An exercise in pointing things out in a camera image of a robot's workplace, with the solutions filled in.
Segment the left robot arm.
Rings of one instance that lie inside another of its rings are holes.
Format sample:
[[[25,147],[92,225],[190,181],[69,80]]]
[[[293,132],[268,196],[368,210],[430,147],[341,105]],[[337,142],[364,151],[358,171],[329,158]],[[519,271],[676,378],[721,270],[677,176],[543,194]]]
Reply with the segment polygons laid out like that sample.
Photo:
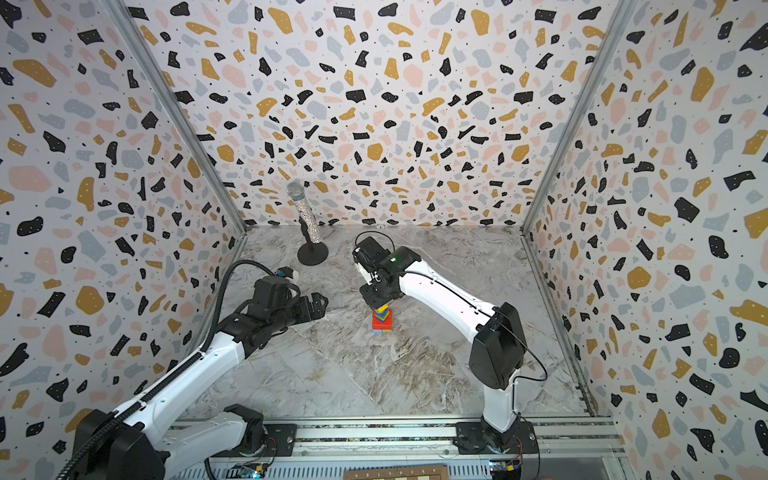
[[[287,278],[257,280],[252,297],[169,373],[109,413],[90,412],[76,428],[59,478],[169,479],[221,452],[248,457],[276,450],[263,414],[240,404],[194,427],[170,428],[220,377],[289,327],[322,319],[327,306],[325,296],[304,295]]]

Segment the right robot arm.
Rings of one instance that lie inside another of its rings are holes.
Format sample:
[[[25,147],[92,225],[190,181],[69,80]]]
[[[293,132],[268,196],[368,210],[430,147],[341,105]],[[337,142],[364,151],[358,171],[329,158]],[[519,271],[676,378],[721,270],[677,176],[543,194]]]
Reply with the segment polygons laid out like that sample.
[[[352,257],[365,280],[359,292],[371,308],[372,328],[392,329],[391,303],[403,297],[420,301],[455,327],[471,345],[468,366],[483,385],[483,411],[478,422],[456,425],[454,445],[461,454],[522,450],[525,436],[534,435],[517,407],[517,388],[523,381],[543,383],[524,375],[525,359],[544,363],[530,350],[518,310],[505,302],[484,301],[439,274],[414,250],[395,245],[387,249],[365,231],[354,240]]]

